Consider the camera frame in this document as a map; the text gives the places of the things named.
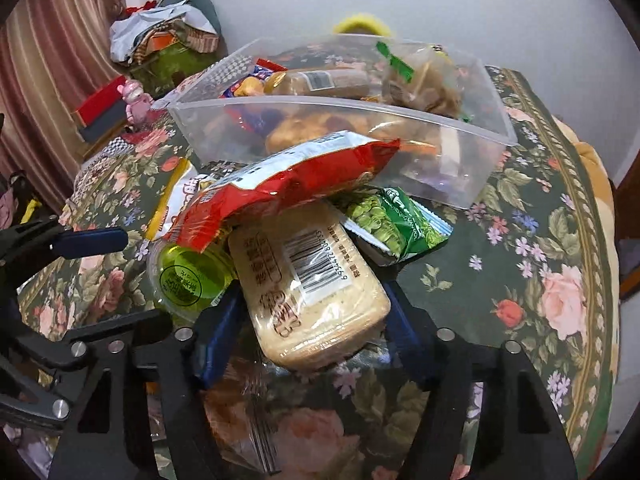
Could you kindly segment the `gold edged cracker packet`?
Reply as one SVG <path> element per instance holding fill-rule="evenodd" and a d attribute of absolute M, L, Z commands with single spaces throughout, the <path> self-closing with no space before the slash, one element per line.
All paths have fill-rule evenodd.
<path fill-rule="evenodd" d="M 327 98 L 366 98 L 371 81 L 364 70 L 287 70 L 270 76 L 264 85 L 268 96 L 326 96 Z"/>

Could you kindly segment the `nut brittle cake packet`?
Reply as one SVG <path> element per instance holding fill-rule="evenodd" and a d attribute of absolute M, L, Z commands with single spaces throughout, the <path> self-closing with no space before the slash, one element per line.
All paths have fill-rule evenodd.
<path fill-rule="evenodd" d="M 273 154 L 337 131 L 348 130 L 375 139 L 395 139 L 405 128 L 402 118 L 359 112 L 313 112 L 284 118 L 266 137 L 265 149 Z"/>

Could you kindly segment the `blue round biscuit packet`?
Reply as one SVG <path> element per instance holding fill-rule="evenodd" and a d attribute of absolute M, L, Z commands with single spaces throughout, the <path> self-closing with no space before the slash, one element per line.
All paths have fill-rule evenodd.
<path fill-rule="evenodd" d="M 261 98 L 267 95 L 267 81 L 273 75 L 282 75 L 288 69 L 265 58 L 258 58 L 254 68 L 224 89 L 221 99 Z M 284 114 L 265 105 L 228 105 L 224 111 L 245 131 L 265 139 L 282 122 Z"/>

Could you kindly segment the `pink plush toy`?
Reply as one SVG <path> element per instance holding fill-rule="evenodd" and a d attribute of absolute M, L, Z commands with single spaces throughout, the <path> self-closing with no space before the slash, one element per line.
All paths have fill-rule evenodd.
<path fill-rule="evenodd" d="M 117 87 L 126 103 L 126 116 L 131 125 L 141 126 L 146 121 L 153 104 L 153 98 L 144 91 L 142 83 L 135 79 L 127 79 Z"/>

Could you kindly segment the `striped brown curtain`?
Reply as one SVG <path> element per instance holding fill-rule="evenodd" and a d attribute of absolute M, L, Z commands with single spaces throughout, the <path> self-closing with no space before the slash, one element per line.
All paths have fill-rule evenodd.
<path fill-rule="evenodd" d="M 26 172 L 55 211 L 73 192 L 82 139 L 73 118 L 117 75 L 108 30 L 125 0 L 17 0 L 1 25 L 1 172 Z"/>

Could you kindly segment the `green jelly cup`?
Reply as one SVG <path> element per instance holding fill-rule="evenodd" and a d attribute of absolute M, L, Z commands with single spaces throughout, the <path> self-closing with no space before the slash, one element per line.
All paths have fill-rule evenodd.
<path fill-rule="evenodd" d="M 179 323 L 193 325 L 215 307 L 236 279 L 230 257 L 214 247 L 205 252 L 157 240 L 146 259 L 146 275 L 155 303 Z"/>

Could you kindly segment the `brown wooden wardrobe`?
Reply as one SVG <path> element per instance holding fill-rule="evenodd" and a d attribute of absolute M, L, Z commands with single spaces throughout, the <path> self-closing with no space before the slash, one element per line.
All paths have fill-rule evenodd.
<path fill-rule="evenodd" d="M 620 300 L 639 290 L 640 162 L 636 156 L 615 189 L 615 246 L 620 260 Z"/>

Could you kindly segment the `green peas packet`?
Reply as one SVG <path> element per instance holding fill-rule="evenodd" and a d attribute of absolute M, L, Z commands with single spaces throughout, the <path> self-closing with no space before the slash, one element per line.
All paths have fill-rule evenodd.
<path fill-rule="evenodd" d="M 450 224 L 401 188 L 358 188 L 333 197 L 343 228 L 377 265 L 391 266 L 444 244 Z"/>

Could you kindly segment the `clear plastic storage box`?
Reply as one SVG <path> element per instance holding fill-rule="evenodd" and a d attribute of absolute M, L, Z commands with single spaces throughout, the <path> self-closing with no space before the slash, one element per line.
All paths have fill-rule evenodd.
<path fill-rule="evenodd" d="M 340 130 L 398 140 L 376 183 L 458 208 L 516 141 L 475 56 L 371 35 L 256 39 L 164 107 L 202 162 L 250 164 Z"/>

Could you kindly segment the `clear bag with green clip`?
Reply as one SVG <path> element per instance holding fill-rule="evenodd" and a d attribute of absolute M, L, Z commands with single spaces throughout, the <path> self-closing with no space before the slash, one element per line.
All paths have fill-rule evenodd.
<path fill-rule="evenodd" d="M 382 99 L 410 110 L 457 119 L 462 96 L 458 68 L 439 44 L 376 43 L 387 63 L 382 77 Z"/>

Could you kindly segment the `red white snack packet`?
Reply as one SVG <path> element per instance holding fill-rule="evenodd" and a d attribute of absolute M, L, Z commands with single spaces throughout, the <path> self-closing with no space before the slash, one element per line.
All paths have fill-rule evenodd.
<path fill-rule="evenodd" d="M 274 216 L 371 181 L 399 148 L 398 139 L 348 130 L 292 146 L 198 190 L 164 239 L 202 252 L 226 226 Z"/>

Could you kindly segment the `yellow noodle snack packet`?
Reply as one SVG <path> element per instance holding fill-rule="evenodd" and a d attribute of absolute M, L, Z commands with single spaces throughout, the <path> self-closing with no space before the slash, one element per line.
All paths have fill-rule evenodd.
<path fill-rule="evenodd" d="M 200 180 L 201 176 L 192 162 L 180 158 L 160 194 L 160 201 L 145 232 L 147 240 L 154 242 L 167 234 L 181 211 L 198 192 Z"/>

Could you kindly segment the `red box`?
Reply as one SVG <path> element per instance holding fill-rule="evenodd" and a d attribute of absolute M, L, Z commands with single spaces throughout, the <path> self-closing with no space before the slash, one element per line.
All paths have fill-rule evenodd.
<path fill-rule="evenodd" d="M 126 103 L 119 91 L 125 82 L 124 75 L 116 77 L 73 111 L 74 123 L 86 143 L 95 144 L 126 122 Z"/>

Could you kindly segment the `beige cake packet with barcode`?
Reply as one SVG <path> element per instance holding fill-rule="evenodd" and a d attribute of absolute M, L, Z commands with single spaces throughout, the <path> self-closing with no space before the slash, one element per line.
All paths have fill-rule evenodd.
<path fill-rule="evenodd" d="M 228 243 L 260 348 L 274 364 L 318 370 L 382 332 L 390 300 L 329 204 L 241 226 Z"/>

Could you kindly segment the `floral green bedspread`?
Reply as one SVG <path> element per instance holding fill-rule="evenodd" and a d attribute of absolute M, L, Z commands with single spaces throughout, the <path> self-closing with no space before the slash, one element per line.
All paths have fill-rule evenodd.
<path fill-rule="evenodd" d="M 476 344 L 518 341 L 565 428 L 578 474 L 597 463 L 617 370 L 618 277 L 611 189 L 597 154 L 554 121 L 526 79 L 492 68 L 518 142 L 480 199 L 438 213 L 448 243 L 398 275 L 410 301 Z M 190 146 L 169 115 L 133 148 L 107 148 L 82 174 L 63 219 L 78 229 L 121 226 L 125 250 L 61 260 L 21 294 L 24 320 L 51 339 L 152 307 L 148 224 Z M 393 479 L 427 396 L 384 342 L 299 377 L 266 377 L 273 440 L 285 479 Z"/>

